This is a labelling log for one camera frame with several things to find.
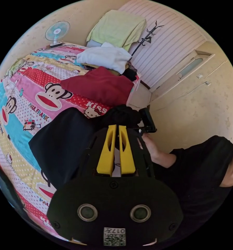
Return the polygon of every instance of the qr code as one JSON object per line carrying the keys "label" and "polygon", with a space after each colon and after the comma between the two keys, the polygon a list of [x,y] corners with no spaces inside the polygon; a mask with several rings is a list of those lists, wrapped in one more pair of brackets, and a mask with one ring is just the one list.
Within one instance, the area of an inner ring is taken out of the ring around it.
{"label": "qr code", "polygon": [[103,242],[105,246],[126,246],[125,228],[104,228]]}

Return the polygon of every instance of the white cloth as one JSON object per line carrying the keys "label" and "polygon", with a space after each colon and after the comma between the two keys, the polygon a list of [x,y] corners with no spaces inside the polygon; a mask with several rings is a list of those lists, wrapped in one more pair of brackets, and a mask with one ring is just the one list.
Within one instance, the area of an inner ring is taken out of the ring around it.
{"label": "white cloth", "polygon": [[81,64],[103,66],[123,74],[126,63],[130,58],[131,55],[124,48],[114,47],[112,44],[105,42],[101,47],[89,48],[79,53],[76,61]]}

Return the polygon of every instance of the screw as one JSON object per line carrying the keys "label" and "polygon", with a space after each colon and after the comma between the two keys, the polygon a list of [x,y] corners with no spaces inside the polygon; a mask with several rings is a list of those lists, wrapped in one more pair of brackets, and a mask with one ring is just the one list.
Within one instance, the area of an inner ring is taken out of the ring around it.
{"label": "screw", "polygon": [[54,221],[53,225],[56,229],[60,228],[60,224],[57,221]]}
{"label": "screw", "polygon": [[118,188],[118,183],[116,181],[113,181],[109,184],[111,188]]}
{"label": "screw", "polygon": [[170,231],[173,231],[175,228],[176,228],[177,224],[176,223],[172,223],[170,226],[169,226],[169,230]]}

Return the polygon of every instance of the bedspread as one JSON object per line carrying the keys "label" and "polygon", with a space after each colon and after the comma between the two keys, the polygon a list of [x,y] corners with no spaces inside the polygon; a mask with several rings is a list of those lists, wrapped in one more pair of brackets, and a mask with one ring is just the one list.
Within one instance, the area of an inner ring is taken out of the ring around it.
{"label": "bedspread", "polygon": [[[110,108],[60,86],[61,80],[86,74],[87,70],[76,61],[85,49],[68,43],[50,50],[38,49],[24,58],[27,63],[11,78],[0,80],[0,168],[15,187],[29,217],[63,240],[66,239],[54,231],[46,216],[56,189],[41,171],[28,142],[69,107],[79,109],[85,116],[89,112],[89,117],[103,115]],[[132,93],[139,82],[138,74]]]}

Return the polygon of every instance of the camera lens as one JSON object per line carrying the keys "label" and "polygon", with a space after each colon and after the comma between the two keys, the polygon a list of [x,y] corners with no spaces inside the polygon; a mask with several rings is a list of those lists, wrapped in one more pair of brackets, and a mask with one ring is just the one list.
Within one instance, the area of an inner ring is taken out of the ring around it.
{"label": "camera lens", "polygon": [[77,210],[78,216],[84,221],[93,221],[97,218],[98,212],[91,204],[83,204]]}
{"label": "camera lens", "polygon": [[150,215],[150,208],[146,205],[137,205],[130,212],[130,217],[135,222],[145,222],[149,219]]}

